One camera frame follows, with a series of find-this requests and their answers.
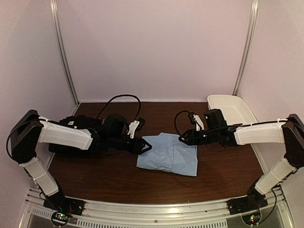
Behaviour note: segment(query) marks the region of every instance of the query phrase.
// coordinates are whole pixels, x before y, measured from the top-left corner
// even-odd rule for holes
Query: white plastic bin
[[[210,95],[207,99],[209,109],[220,109],[228,125],[257,123],[248,105],[238,96]]]

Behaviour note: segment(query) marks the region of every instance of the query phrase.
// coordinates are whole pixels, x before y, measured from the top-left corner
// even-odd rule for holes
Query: robotic arm
[[[90,123],[88,128],[78,129]],[[152,148],[143,138],[135,136],[145,121],[139,119],[130,125],[123,116],[111,114],[106,119],[84,116],[68,117],[59,123],[28,111],[11,131],[11,158],[25,169],[46,197],[44,206],[60,212],[81,215],[83,201],[66,198],[58,183],[37,157],[37,143],[50,143],[49,150],[78,154],[107,151],[108,148],[142,154]]]
[[[228,126],[219,109],[204,114],[207,129],[194,113],[189,115],[196,129],[187,130],[179,140],[187,145],[205,145],[219,142],[222,146],[238,146],[249,143],[284,143],[286,153],[267,173],[248,190],[245,198],[228,201],[230,214],[243,213],[266,206],[265,194],[304,166],[304,124],[296,114],[286,119]]]

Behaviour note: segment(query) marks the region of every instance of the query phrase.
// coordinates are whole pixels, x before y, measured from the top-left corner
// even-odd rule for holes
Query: folded shirt
[[[168,133],[144,136],[143,138],[152,145],[152,149],[138,156],[136,166],[196,177],[197,147],[187,146],[180,142],[178,137],[176,134]]]

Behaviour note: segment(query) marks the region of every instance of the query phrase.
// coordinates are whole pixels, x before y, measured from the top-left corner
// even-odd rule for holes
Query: white backdrop
[[[304,120],[304,2],[264,0],[240,96],[259,121],[296,113]],[[258,144],[270,168],[285,153],[284,145]],[[292,175],[283,190],[296,228],[302,228],[304,169]]]
[[[81,102],[232,94],[251,1],[61,0],[58,12]]]
[[[15,228],[32,181],[5,152],[14,125],[29,110],[60,120],[74,105],[56,44],[49,0],[0,1],[0,227]],[[37,148],[42,161],[47,145]]]

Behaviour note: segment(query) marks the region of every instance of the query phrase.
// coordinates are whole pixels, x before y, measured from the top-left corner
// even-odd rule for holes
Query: wooden table
[[[95,117],[104,104],[81,104],[76,114]],[[173,119],[186,109],[200,116],[208,110],[207,103],[142,103],[140,117],[146,125],[139,135],[175,133]],[[102,117],[109,113],[124,115],[132,121],[137,103],[111,103]],[[178,118],[181,132],[193,127],[186,114]],[[217,144],[210,149],[218,151]],[[212,152],[198,146],[197,177],[181,176],[136,167],[137,156],[122,152],[117,156],[101,154],[88,158],[55,155],[49,168],[65,194],[70,197],[118,203],[183,203],[216,200],[246,194],[263,172],[250,145],[227,147]]]

